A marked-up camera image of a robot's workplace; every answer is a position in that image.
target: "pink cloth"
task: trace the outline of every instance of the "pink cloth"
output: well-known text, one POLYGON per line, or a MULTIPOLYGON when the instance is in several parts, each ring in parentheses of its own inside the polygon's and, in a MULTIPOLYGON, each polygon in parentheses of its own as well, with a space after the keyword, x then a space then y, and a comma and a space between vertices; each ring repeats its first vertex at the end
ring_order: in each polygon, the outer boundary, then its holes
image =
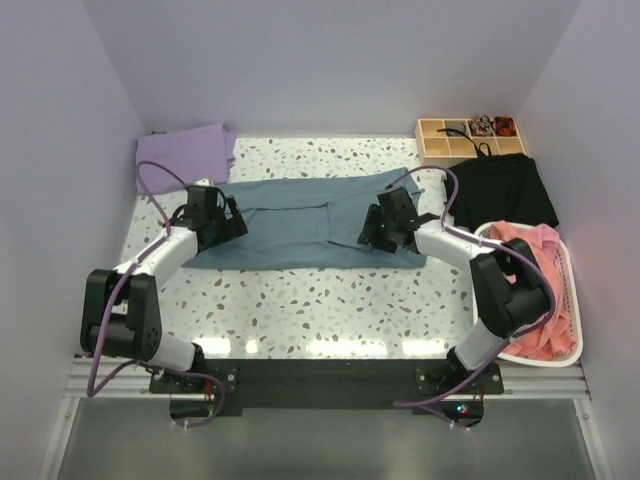
POLYGON ((576 340, 569 331, 571 319, 564 309, 562 276, 556 264, 558 233, 544 224, 524 230, 501 221, 493 224, 490 236, 495 240, 521 238, 526 241, 556 296, 556 310, 551 320, 542 329, 518 338, 504 352, 532 360, 552 360, 556 354, 567 353, 576 340))

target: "black strap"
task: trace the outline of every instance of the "black strap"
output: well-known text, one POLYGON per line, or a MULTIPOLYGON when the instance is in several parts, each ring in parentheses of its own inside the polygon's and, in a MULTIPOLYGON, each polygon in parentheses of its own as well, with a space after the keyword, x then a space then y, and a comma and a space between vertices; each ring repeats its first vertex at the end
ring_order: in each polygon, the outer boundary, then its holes
MULTIPOLYGON (((460 137, 464 137, 467 140, 469 140, 471 143, 473 143, 473 148, 476 149, 476 155, 478 156, 478 158, 481 157, 486 157, 487 154, 484 153, 479 147, 478 145, 476 145, 476 142, 474 142, 471 137, 469 135, 467 135, 466 133, 464 133, 462 130, 456 130, 455 128, 441 128, 440 130, 437 130, 438 132, 445 132, 445 133, 455 133, 456 136, 460 136, 460 137)), ((486 143, 481 143, 480 146, 482 145, 486 145, 487 146, 487 151, 489 152, 489 156, 491 156, 491 147, 489 145, 487 145, 486 143)))

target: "basket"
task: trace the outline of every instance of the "basket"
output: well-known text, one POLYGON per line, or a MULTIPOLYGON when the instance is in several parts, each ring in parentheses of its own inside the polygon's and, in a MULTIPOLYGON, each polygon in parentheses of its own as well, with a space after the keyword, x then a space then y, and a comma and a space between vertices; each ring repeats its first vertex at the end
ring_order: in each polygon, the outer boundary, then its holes
MULTIPOLYGON (((492 223, 485 223, 481 225, 475 232, 479 237, 488 238, 489 231, 491 230, 492 223)), ((522 228, 522 229, 530 229, 533 228, 530 225, 522 225, 520 223, 511 223, 514 227, 522 228)), ((575 282, 573 280, 573 272, 571 270, 571 259, 569 258, 569 251, 567 250, 567 246, 564 244, 562 240, 560 240, 560 244, 558 245, 558 253, 556 254, 556 260, 558 266, 560 267, 560 274, 562 276, 562 283, 564 287, 564 308, 568 312, 569 317, 571 319, 571 323, 569 324, 569 330, 573 334, 576 339, 576 344, 571 348, 571 350, 564 354, 556 355, 553 360, 530 360, 524 357, 517 357, 515 355, 508 355, 506 353, 501 353, 498 355, 499 358, 503 360, 508 360, 514 363, 520 363, 523 365, 531 365, 536 367, 567 367, 577 362, 580 358, 580 354, 582 353, 582 327, 580 326, 580 311, 578 309, 578 298, 576 295, 576 287, 575 282)), ((475 295, 473 296, 473 322, 478 321, 478 311, 475 302, 475 295)))

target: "folded purple towel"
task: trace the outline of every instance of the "folded purple towel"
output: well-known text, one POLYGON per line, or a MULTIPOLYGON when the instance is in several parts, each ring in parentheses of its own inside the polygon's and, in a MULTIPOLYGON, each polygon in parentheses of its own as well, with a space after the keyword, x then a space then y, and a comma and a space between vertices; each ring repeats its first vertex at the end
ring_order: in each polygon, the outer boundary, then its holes
MULTIPOLYGON (((222 123, 184 132, 147 135, 138 138, 136 164, 143 160, 159 163, 188 185, 203 178, 219 185, 229 181, 235 142, 235 132, 226 131, 222 123)), ((171 175, 158 168, 144 166, 141 172, 144 183, 153 194, 182 188, 171 175)), ((138 193, 143 193, 137 181, 136 187, 138 193)))

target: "speckled white table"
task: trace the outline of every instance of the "speckled white table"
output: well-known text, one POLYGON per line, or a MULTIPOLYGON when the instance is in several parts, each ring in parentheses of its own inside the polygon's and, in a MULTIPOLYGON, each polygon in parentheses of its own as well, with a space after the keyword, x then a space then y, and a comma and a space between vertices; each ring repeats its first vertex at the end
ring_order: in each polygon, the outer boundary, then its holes
MULTIPOLYGON (((418 165, 415 140, 403 138, 239 138, 235 155, 231 182, 368 175, 418 165)), ((421 213, 442 210, 442 176, 414 175, 423 190, 421 213)), ((186 193, 158 200, 172 212, 186 193)), ((123 260, 160 228, 158 213, 140 198, 123 260)), ((201 344, 207 357, 424 358, 443 357, 471 328, 470 292, 468 278, 428 258, 419 270, 181 268, 159 297, 163 328, 201 344)))

